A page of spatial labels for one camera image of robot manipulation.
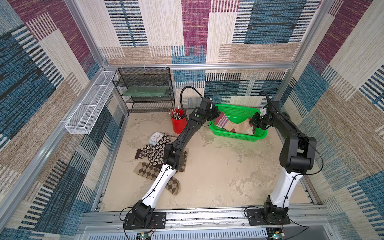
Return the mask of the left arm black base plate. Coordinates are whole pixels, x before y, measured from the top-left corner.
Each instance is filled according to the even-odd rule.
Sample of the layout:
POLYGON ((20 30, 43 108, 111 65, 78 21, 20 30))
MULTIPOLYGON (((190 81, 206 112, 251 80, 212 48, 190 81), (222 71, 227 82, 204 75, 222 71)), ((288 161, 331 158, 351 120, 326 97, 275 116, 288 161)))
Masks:
POLYGON ((149 220, 146 220, 145 224, 134 217, 134 214, 129 213, 126 215, 123 223, 124 230, 143 230, 143 229, 164 229, 166 227, 167 213, 166 212, 154 212, 149 220))

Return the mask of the brown daisy pattern sock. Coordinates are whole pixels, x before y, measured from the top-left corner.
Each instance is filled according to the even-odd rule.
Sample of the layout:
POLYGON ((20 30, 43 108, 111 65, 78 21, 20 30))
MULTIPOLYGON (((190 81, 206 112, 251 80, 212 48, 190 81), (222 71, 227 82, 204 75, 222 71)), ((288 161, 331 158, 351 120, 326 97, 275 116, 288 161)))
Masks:
POLYGON ((171 141, 169 136, 164 133, 164 136, 158 143, 153 146, 152 153, 148 156, 151 166, 160 169, 164 163, 164 148, 165 145, 170 145, 171 141))

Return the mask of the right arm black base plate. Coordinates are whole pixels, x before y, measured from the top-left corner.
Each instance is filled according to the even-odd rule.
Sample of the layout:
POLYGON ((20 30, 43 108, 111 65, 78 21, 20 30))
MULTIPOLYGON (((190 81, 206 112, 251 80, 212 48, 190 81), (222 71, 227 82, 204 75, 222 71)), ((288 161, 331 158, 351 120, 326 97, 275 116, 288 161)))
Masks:
POLYGON ((250 226, 261 225, 289 225, 291 221, 284 213, 266 213, 263 209, 246 209, 246 218, 250 226))

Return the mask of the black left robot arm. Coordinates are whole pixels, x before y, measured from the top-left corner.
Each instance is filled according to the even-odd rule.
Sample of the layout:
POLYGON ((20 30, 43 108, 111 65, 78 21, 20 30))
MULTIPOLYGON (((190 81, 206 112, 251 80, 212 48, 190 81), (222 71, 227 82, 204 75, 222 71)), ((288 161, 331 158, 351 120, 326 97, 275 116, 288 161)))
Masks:
POLYGON ((185 162, 183 152, 192 136, 203 124, 212 123, 221 114, 211 98, 203 97, 201 94, 199 96, 201 97, 200 106, 192 110, 189 116, 186 116, 187 125, 182 133, 171 144, 165 145, 164 164, 159 175, 148 192, 131 209, 130 214, 141 226, 149 227, 153 221, 152 215, 162 192, 169 180, 185 162))

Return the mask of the brown argyle sock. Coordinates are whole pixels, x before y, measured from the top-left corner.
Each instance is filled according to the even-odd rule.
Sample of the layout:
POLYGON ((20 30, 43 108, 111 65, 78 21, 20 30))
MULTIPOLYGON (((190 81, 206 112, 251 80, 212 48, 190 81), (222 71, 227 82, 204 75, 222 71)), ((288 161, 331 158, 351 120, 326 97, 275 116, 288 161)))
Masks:
POLYGON ((180 168, 179 172, 184 172, 186 170, 186 164, 187 164, 187 159, 188 159, 188 152, 184 151, 183 152, 183 161, 180 162, 180 168))
MULTIPOLYGON (((153 167, 148 163, 139 162, 134 169, 134 173, 149 180, 155 180, 160 173, 160 169, 153 167)), ((180 191, 180 182, 175 177, 171 177, 167 183, 166 189, 176 196, 180 191)))

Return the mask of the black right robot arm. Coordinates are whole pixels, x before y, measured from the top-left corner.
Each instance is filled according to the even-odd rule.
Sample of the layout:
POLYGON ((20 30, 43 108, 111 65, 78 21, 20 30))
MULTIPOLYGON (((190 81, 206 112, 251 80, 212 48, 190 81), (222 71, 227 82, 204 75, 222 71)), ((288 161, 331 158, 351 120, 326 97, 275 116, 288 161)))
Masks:
POLYGON ((277 129, 285 141, 279 158, 281 175, 260 216, 266 224, 288 224, 291 196, 300 179, 314 166, 317 141, 303 134, 290 116, 281 112, 278 101, 268 95, 266 99, 267 105, 254 114, 250 123, 264 131, 270 127, 277 129))

